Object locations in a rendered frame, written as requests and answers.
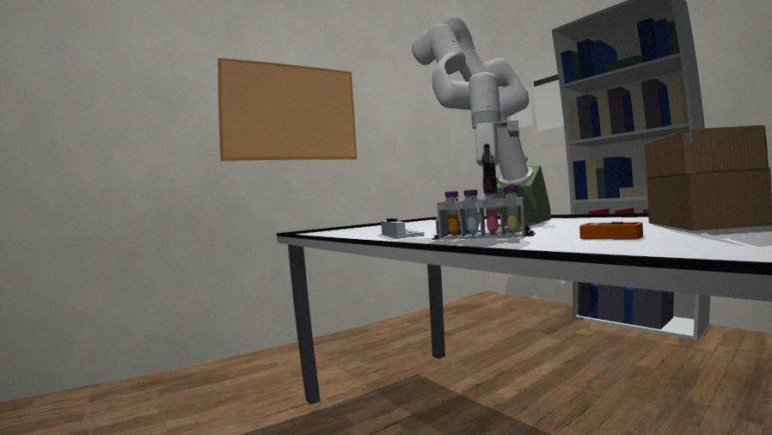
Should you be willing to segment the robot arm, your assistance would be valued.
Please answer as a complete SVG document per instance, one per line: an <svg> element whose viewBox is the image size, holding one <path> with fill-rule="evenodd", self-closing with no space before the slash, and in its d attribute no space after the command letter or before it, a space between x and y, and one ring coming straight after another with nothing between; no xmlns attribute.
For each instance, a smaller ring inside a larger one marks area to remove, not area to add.
<svg viewBox="0 0 772 435"><path fill-rule="evenodd" d="M501 124L497 128L499 182L516 185L527 181L533 170L526 164L528 157L524 156L520 142L518 120L508 121L507 117L527 108L530 99L509 63L495 58L483 64L468 27L458 16L430 28L413 43L412 51L423 65L436 59L432 87L443 107L471 107L472 125ZM458 70L466 82L449 79L448 75Z"/></svg>

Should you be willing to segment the orange rectangular block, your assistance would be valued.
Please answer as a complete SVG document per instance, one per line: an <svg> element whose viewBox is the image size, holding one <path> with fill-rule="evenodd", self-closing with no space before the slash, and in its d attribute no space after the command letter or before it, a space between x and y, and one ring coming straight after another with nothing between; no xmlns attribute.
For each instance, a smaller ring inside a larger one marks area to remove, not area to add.
<svg viewBox="0 0 772 435"><path fill-rule="evenodd" d="M643 236L642 222L611 222L588 224L581 224L579 226L579 234L581 239L638 239Z"/></svg>

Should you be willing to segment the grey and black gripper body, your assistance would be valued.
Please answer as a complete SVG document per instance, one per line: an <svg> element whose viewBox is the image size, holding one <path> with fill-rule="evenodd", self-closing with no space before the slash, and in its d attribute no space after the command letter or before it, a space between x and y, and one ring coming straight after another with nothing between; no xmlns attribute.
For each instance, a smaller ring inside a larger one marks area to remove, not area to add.
<svg viewBox="0 0 772 435"><path fill-rule="evenodd" d="M501 124L495 122L481 122L472 125L475 129L476 139L476 162L482 167L482 156L484 155L484 144L490 146L490 163L498 164L498 134L497 128ZM491 155L492 154L492 155ZM493 156L493 162L492 162ZM480 162L480 163L479 163Z"/></svg>

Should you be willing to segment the brown cardboard box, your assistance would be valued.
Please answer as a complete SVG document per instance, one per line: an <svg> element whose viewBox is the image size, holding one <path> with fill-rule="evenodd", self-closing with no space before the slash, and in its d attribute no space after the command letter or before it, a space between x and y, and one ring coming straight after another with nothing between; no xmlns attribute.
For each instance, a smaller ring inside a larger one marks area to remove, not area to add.
<svg viewBox="0 0 772 435"><path fill-rule="evenodd" d="M692 142L680 131L644 144L649 223L684 230L772 225L765 126L691 132Z"/></svg>

